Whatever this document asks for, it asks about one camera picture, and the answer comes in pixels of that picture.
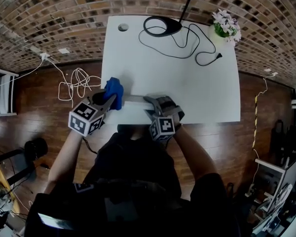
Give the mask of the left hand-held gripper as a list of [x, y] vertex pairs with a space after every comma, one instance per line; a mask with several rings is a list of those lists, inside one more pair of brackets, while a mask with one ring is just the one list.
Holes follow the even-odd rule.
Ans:
[[105, 92], [98, 89], [92, 98], [87, 97], [74, 107], [69, 113], [68, 127], [83, 137], [99, 129], [116, 99], [116, 94], [104, 97]]

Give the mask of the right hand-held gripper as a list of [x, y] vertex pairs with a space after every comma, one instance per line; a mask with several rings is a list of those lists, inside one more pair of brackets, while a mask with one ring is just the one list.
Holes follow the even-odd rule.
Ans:
[[154, 110], [145, 110], [151, 120], [149, 132], [153, 141], [168, 141], [176, 132], [173, 117], [177, 114], [179, 120], [184, 117], [184, 112], [180, 106], [171, 110], [161, 111], [160, 103], [156, 98], [144, 96], [143, 99], [153, 105]]

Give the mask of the person's right hand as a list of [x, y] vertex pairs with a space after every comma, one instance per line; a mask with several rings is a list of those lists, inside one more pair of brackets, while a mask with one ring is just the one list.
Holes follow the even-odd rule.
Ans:
[[175, 102], [167, 95], [164, 96], [160, 96], [158, 98], [156, 98], [160, 109], [165, 112], [166, 110], [171, 110], [173, 108], [176, 108], [176, 104]]

